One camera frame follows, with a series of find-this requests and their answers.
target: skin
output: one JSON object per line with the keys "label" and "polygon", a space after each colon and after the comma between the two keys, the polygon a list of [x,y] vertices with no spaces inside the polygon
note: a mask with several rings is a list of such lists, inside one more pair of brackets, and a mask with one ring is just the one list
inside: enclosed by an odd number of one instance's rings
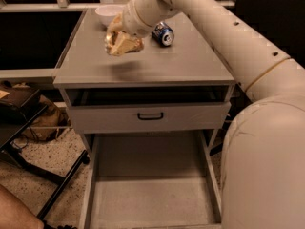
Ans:
{"label": "skin", "polygon": [[0,228],[43,229],[39,220],[15,195],[0,185]]}

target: floor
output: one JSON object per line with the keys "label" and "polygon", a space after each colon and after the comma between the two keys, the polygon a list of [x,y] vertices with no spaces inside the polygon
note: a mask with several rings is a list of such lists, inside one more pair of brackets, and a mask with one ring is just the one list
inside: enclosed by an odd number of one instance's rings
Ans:
{"label": "floor", "polygon": [[[16,142],[22,146],[25,140],[18,139]],[[73,129],[67,129],[56,140],[45,143],[31,141],[23,149],[22,156],[30,163],[64,176],[83,150],[81,138]],[[212,158],[218,180],[220,158],[220,153]],[[45,220],[51,226],[78,225],[87,174],[88,165],[82,164],[46,215]],[[4,162],[0,162],[0,183],[20,198],[35,215],[55,189],[55,185],[51,182]]]}

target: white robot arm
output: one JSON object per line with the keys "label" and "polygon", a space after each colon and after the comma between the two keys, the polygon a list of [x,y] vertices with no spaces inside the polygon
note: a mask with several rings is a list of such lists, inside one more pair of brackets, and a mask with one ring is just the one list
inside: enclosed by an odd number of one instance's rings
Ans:
{"label": "white robot arm", "polygon": [[123,31],[144,37],[184,12],[253,105],[225,137],[224,229],[303,228],[305,71],[287,53],[214,0],[131,0]]}

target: open drawer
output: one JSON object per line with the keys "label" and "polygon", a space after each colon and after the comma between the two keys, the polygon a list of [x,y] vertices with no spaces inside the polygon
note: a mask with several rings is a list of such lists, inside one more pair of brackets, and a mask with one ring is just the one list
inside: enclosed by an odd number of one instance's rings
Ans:
{"label": "open drawer", "polygon": [[67,112],[77,133],[135,133],[219,129],[231,104],[159,104],[70,107]]}
{"label": "open drawer", "polygon": [[200,131],[96,135],[79,228],[220,227]]}

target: blue can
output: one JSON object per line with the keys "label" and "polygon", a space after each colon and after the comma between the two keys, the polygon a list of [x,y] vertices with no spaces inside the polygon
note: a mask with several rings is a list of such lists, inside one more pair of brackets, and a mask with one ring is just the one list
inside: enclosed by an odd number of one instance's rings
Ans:
{"label": "blue can", "polygon": [[170,28],[164,21],[161,21],[155,26],[155,29],[152,32],[152,37],[161,46],[165,47],[169,47],[174,40],[172,28]]}

